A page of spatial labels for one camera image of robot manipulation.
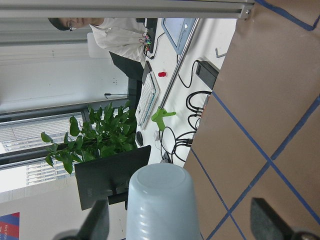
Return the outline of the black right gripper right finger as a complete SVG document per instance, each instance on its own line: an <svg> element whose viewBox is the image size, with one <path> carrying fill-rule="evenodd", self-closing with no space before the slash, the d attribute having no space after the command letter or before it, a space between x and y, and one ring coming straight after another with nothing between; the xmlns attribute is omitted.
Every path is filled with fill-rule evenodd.
<svg viewBox="0 0 320 240"><path fill-rule="evenodd" d="M250 230L256 240L318 240L319 235L294 230L263 198L250 202Z"/></svg>

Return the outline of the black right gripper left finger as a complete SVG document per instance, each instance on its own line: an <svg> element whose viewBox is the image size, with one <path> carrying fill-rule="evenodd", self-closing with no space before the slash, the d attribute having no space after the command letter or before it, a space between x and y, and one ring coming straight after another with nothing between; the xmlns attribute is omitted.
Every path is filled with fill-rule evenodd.
<svg viewBox="0 0 320 240"><path fill-rule="evenodd" d="M106 240L110 232L108 200L97 200L79 230L68 230L55 240Z"/></svg>

